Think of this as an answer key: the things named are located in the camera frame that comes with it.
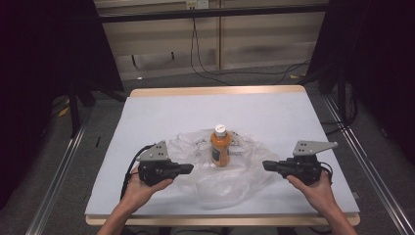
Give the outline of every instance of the handheld controller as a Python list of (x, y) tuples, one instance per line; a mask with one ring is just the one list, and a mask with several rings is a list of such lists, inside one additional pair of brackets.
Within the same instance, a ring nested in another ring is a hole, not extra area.
[(293, 175), (305, 185), (311, 185), (320, 180), (321, 170), (327, 171), (331, 180), (333, 174), (331, 167), (328, 164), (318, 162), (316, 154), (337, 146), (336, 142), (300, 140), (293, 151), (293, 158), (279, 162), (264, 161), (262, 164), (265, 170), (276, 171), (284, 178)]
[(137, 156), (136, 161), (140, 162), (138, 166), (140, 179), (149, 186), (168, 178), (174, 179), (179, 174), (189, 174), (193, 170), (192, 164), (178, 164), (171, 161), (165, 141)]

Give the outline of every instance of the metal frame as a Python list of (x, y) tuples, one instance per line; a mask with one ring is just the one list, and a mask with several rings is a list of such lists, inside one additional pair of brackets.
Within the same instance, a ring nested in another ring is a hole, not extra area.
[(192, 18), (214, 18), (214, 17), (236, 17), (252, 15), (273, 15), (273, 14), (292, 14), (292, 13), (314, 13), (325, 12), (328, 4), (311, 5), (292, 5), (280, 7), (260, 7), (260, 8), (221, 8), (194, 11), (172, 11), (139, 14), (111, 14), (101, 15), (98, 18), (77, 19), (84, 21), (98, 21), (100, 23), (123, 23), (123, 22), (144, 22), (158, 20), (192, 19)]

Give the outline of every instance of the wooden table edge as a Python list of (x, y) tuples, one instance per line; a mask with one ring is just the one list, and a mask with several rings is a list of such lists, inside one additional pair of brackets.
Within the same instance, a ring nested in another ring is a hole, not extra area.
[(300, 85), (145, 88), (134, 89), (133, 91), (131, 91), (130, 97), (258, 94), (282, 92), (305, 92), (305, 89), (303, 86)]
[[(86, 215), (89, 225), (103, 225), (108, 217)], [(351, 225), (360, 222), (358, 213), (346, 213)], [(317, 215), (272, 215), (272, 216), (147, 216), (135, 215), (127, 220), (126, 225), (146, 226), (325, 226), (327, 220)]]

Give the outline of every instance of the bottle label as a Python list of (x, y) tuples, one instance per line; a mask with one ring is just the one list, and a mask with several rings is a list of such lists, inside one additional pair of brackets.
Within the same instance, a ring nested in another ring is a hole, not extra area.
[(213, 157), (213, 159), (217, 162), (219, 162), (220, 160), (220, 151), (217, 150), (216, 148), (212, 147), (211, 148), (211, 156)]

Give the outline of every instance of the wall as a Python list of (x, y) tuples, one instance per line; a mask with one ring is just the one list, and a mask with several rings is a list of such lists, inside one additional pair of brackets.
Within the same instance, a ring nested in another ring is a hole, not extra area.
[[(210, 0), (210, 8), (244, 8), (324, 4), (327, 0)], [(95, 0), (99, 14), (148, 13), (186, 10), (179, 0)], [(209, 54), (206, 66), (226, 70), (301, 63), (311, 58), (324, 13), (196, 19), (201, 51)], [(127, 70), (121, 58), (130, 55), (188, 53), (192, 45), (191, 19), (105, 23), (120, 73)], [(264, 51), (262, 56), (254, 51)]]

